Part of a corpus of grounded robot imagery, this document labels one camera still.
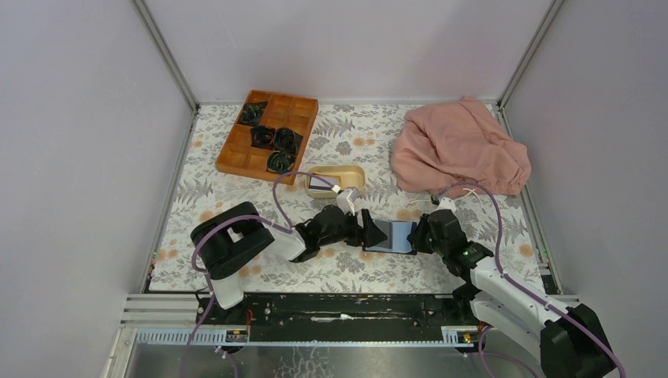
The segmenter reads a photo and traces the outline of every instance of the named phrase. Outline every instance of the leaf pattern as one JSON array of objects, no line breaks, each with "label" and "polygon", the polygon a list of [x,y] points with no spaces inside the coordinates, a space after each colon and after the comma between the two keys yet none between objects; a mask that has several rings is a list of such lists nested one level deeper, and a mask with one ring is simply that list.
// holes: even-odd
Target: leaf pattern
[{"label": "leaf pattern", "polygon": [[[376,219],[418,221],[434,206],[427,193],[407,193],[396,185],[390,167],[394,140],[402,131],[403,116],[417,106],[320,106],[299,170],[314,165],[358,164],[367,176],[366,192],[356,205]],[[152,291],[192,291],[205,287],[202,274],[190,263],[194,246],[190,232],[203,221],[240,202],[253,202],[258,212],[284,224],[271,195],[272,183],[220,173],[215,161],[241,106],[202,106],[192,144],[179,178],[177,193],[150,278]],[[333,199],[315,199],[303,190],[305,180],[280,185],[281,205],[293,223],[307,220]],[[501,259],[510,271],[542,289],[536,259],[520,254],[531,242],[521,200],[496,196],[502,206]],[[469,196],[457,201],[455,214],[466,235],[487,248],[496,243],[497,222],[489,200]],[[324,246],[318,256],[294,264],[260,253],[239,271],[245,291],[449,293],[463,281],[453,277],[435,254],[406,256],[361,251],[343,243]]]}]

